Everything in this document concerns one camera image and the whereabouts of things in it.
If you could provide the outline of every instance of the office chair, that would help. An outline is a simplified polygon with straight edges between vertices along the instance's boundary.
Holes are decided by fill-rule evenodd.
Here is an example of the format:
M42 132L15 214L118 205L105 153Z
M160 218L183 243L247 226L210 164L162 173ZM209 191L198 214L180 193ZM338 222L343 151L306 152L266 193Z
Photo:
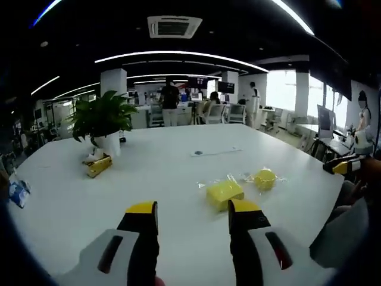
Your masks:
M196 123L200 125L202 122L205 122L205 116L202 112L204 110L205 102L201 101L196 104Z
M219 124L223 122L223 112L225 109L224 104L213 104L210 106L206 116L205 123L206 124Z
M227 115L228 123L245 124L246 106L240 104L231 104Z
M270 118L266 119L266 131L274 130L277 134L279 132L279 123L282 117L283 109L275 108L275 112Z
M151 104L149 127L161 127L163 125L163 108L159 104Z

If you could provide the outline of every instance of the green leaves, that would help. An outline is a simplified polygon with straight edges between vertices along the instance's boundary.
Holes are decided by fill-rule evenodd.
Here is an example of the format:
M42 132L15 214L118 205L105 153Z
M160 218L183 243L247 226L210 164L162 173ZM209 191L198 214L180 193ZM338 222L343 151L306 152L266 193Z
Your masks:
M131 113L137 112L134 106L126 104L126 99L115 95L117 91L107 91L103 97L92 102L78 100L76 112L68 117L74 123L73 137L80 141L86 135L92 138L106 136L119 130L131 131L129 119Z

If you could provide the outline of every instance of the white flower pot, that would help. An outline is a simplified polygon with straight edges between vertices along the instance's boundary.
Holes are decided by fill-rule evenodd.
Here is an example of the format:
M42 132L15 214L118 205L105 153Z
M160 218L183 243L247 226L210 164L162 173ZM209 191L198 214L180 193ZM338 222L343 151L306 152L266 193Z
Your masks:
M94 140L98 144L98 147L102 148L104 153L110 155L111 158L120 156L119 131L106 137L95 137Z

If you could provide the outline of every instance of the blue packet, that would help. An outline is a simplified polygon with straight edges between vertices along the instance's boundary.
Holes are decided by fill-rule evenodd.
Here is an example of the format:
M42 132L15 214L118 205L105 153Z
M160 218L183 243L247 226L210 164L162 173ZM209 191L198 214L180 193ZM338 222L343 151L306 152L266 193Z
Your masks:
M27 185L22 182L13 182L10 185L10 199L19 207L23 208L29 197L29 190Z

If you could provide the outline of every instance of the potted plant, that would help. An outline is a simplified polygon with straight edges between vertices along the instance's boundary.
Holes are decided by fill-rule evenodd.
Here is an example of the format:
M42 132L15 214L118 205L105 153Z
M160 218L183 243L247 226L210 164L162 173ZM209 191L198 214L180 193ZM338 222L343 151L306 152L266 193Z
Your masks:
M126 99L115 95L117 91L107 91L103 97L87 102L78 100L76 112L70 116L74 123L73 137L90 137L93 145L104 149L111 157L120 155L119 131L131 131L128 115L137 112L134 106L125 104Z

